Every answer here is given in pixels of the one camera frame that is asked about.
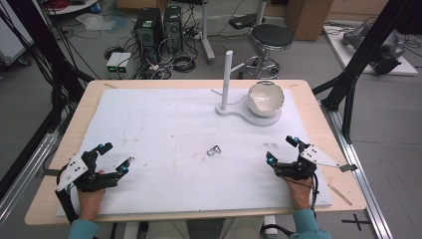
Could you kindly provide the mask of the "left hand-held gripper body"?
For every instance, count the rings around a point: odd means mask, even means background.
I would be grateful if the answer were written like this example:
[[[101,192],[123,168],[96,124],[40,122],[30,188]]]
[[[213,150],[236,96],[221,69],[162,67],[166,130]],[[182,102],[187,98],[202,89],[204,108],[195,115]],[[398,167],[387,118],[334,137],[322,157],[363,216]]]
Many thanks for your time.
[[[117,186],[120,178],[118,172],[105,174],[96,172],[96,161],[99,155],[95,150],[74,155],[58,177],[56,190],[62,191],[71,184],[84,192]]]

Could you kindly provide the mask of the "person's left hand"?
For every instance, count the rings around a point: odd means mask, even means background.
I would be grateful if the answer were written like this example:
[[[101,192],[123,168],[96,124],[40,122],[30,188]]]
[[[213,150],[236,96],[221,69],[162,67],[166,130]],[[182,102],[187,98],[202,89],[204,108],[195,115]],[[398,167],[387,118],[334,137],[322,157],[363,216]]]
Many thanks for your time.
[[[80,202],[80,219],[94,221],[100,212],[101,202],[105,192],[97,190],[93,192],[78,191]]]

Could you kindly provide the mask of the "thin wooden stick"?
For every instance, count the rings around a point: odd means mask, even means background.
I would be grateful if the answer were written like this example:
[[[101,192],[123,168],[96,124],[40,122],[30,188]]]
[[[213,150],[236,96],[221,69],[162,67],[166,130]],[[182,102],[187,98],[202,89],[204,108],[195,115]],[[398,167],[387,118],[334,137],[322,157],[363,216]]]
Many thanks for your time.
[[[338,189],[336,189],[334,186],[332,186],[331,184],[327,185],[338,197],[340,197],[346,204],[348,204],[349,206],[352,206],[352,202],[345,196],[343,195]]]

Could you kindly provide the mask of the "white foam board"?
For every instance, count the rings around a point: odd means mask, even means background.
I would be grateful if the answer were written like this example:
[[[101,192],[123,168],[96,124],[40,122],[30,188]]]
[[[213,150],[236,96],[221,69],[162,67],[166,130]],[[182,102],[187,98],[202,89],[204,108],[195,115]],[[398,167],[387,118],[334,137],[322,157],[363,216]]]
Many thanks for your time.
[[[297,159],[288,135],[308,138],[290,90],[281,119],[257,127],[215,112],[209,89],[108,89],[84,136],[81,151],[110,142],[97,160],[106,172],[133,157],[127,175],[105,193],[101,213],[159,214],[283,209],[286,183],[266,163]],[[220,153],[207,150],[219,145]]]

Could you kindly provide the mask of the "white power supply unit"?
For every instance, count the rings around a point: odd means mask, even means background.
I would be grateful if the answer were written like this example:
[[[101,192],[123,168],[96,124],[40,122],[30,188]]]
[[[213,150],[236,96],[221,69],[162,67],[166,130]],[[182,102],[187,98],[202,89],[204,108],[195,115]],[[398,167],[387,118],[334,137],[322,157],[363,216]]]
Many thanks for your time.
[[[117,73],[121,78],[128,78],[133,73],[133,60],[131,53],[121,53],[116,64]]]
[[[107,71],[110,74],[115,74],[117,72],[116,67],[117,67],[117,65],[119,63],[120,56],[121,56],[121,53],[120,52],[113,52],[110,55],[110,57],[109,57],[109,59],[108,59],[108,61],[106,63]]]

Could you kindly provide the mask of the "white branched jewellery stand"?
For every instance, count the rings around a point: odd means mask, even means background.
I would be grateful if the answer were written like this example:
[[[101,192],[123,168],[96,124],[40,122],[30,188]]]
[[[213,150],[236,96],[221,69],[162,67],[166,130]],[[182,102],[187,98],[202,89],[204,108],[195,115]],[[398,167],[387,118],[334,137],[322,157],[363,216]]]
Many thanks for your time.
[[[234,55],[234,52],[231,50],[225,53],[225,66],[224,66],[224,72],[223,72],[222,92],[219,93],[213,90],[213,93],[221,97],[221,102],[215,107],[216,114],[222,118],[241,120],[246,124],[257,126],[257,127],[268,127],[268,126],[276,124],[282,117],[283,107],[282,107],[282,110],[275,116],[263,118],[252,113],[247,106],[247,94],[249,92],[249,89],[257,82],[267,81],[267,80],[260,80],[253,83],[248,88],[248,90],[239,98],[237,102],[234,102],[234,103],[229,102],[231,74],[235,70],[238,70],[241,67],[244,67],[244,64],[240,64],[236,67],[232,67],[233,55]]]

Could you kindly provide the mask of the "black round stool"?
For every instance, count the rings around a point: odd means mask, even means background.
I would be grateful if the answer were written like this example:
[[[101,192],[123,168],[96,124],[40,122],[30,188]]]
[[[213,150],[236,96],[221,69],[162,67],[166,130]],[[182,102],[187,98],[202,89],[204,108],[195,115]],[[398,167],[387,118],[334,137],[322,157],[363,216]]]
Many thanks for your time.
[[[244,71],[255,79],[276,79],[281,73],[281,66],[271,58],[271,53],[289,49],[294,41],[293,34],[288,28],[261,24],[252,30],[252,40],[262,53],[248,59]]]

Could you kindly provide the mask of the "black computer tower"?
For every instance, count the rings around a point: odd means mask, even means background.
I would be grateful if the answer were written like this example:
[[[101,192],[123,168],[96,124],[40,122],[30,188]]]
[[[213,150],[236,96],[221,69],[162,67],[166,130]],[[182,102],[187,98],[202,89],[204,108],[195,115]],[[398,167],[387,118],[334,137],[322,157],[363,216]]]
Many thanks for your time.
[[[142,8],[133,31],[141,54],[153,64],[160,63],[159,45],[164,40],[160,10]]]
[[[182,20],[180,6],[167,6],[163,19],[164,33],[167,38],[167,52],[176,54],[183,50]]]

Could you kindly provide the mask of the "brown wooden cabinet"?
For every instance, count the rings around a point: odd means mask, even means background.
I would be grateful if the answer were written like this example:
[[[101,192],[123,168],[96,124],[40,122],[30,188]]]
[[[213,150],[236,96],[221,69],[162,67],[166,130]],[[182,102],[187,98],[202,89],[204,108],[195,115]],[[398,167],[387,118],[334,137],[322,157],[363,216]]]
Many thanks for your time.
[[[334,0],[289,0],[285,23],[297,41],[316,41]]]

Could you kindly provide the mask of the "grey machine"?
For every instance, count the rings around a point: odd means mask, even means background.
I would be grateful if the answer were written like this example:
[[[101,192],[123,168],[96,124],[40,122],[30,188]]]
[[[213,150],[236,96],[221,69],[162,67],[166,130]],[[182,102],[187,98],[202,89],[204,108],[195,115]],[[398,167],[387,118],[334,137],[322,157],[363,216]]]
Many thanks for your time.
[[[356,50],[362,43],[372,23],[364,22],[351,32],[344,33],[341,39],[343,46],[350,45]],[[369,65],[378,75],[387,75],[394,68],[400,65],[398,59],[404,54],[404,41],[399,39],[394,32],[390,33],[383,44],[378,48],[375,56],[369,62]]]

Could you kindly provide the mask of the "flat black box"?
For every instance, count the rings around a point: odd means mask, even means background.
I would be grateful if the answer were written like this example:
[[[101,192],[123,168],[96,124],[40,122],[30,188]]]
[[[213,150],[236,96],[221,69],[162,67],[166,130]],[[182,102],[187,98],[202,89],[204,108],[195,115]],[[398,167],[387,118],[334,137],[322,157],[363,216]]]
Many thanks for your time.
[[[229,20],[229,24],[236,30],[251,28],[257,24],[257,15],[247,14],[241,17],[234,17]]]

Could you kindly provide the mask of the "white platform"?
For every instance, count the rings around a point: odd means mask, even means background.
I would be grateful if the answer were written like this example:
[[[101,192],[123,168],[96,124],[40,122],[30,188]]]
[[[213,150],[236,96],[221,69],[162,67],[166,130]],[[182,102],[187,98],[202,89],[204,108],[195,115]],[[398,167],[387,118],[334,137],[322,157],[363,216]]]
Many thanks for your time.
[[[341,39],[345,30],[342,27],[329,25],[324,25],[323,29],[341,66],[345,68],[355,53],[355,50],[351,46],[344,46],[341,44]],[[399,57],[398,61],[400,62],[400,65],[396,66],[391,72],[389,72],[388,76],[414,77],[418,74],[417,70],[412,67],[404,57]]]

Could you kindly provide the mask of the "white desk leg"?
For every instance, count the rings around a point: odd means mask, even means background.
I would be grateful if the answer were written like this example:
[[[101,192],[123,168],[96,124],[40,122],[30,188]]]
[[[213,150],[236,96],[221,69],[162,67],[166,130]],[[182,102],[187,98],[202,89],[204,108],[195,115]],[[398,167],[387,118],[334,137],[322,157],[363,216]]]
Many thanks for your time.
[[[202,3],[202,7],[201,7],[202,30],[200,34],[201,43],[206,55],[207,63],[212,64],[215,61],[215,55],[208,39],[208,11],[207,11],[208,0],[201,0],[201,3]]]

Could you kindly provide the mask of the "aluminium rail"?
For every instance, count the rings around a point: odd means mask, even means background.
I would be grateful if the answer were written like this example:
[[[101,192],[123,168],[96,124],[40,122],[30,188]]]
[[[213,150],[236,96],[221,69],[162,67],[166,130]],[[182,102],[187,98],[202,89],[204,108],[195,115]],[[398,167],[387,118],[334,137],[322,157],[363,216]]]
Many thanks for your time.
[[[339,147],[345,156],[348,164],[354,164],[356,169],[352,171],[354,178],[365,198],[366,208],[365,211],[369,217],[370,225],[372,226],[377,239],[393,239],[390,228],[385,220],[381,208],[376,200],[372,191],[370,183],[366,177],[364,169],[360,163],[358,155],[352,143],[348,143],[346,138],[342,135],[342,119],[338,112],[331,112],[330,110],[320,107],[322,112],[327,118],[328,123],[331,125],[331,130],[339,143]]]
[[[45,160],[53,153],[59,134],[59,125],[54,122],[54,111],[50,111],[0,180],[0,228]]]

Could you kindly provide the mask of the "black metal frame stand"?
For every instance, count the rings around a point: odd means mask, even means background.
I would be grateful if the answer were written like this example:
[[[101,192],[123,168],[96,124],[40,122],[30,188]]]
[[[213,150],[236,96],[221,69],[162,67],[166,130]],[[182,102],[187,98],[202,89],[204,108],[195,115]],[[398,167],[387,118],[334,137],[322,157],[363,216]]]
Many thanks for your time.
[[[411,12],[415,12],[418,3],[422,3],[422,0],[388,0],[344,70],[332,80],[312,89],[314,95],[330,90],[321,104],[331,112],[337,112],[339,104],[345,101],[340,132],[347,143],[351,143],[350,125],[357,80],[388,35],[397,30]]]
[[[75,106],[80,102],[85,92],[82,82],[89,83],[94,78],[68,61],[33,0],[6,2],[34,41],[34,45],[29,45],[1,8],[0,18],[30,53],[45,80],[52,86],[50,121],[51,128],[55,128],[61,124],[64,107]]]

